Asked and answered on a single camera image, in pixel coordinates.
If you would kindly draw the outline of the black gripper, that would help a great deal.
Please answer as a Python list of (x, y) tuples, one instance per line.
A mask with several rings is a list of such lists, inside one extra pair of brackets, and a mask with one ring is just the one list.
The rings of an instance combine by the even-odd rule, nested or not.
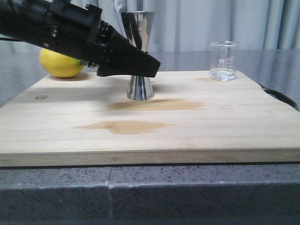
[(128, 42), (101, 19), (102, 9), (83, 9), (68, 0), (35, 1), (36, 44), (99, 66), (97, 76), (154, 78), (160, 62)]

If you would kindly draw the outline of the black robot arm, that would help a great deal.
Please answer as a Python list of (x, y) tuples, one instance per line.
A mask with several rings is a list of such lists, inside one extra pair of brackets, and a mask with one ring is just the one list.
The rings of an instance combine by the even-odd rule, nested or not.
[(155, 77), (160, 62), (130, 44), (101, 18), (102, 9), (68, 0), (3, 0), (2, 35), (83, 60), (97, 75)]

